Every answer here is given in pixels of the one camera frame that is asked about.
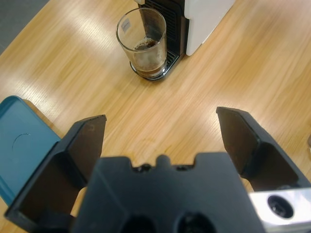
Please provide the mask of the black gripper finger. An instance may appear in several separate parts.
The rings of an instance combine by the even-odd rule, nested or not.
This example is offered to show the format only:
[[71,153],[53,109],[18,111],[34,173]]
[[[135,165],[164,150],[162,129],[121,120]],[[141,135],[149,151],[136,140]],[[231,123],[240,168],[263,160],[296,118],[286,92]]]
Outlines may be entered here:
[[102,154],[106,116],[75,122],[53,145],[6,210],[27,232],[69,232],[72,208]]
[[217,107],[225,150],[254,191],[309,188],[310,181],[246,111]]

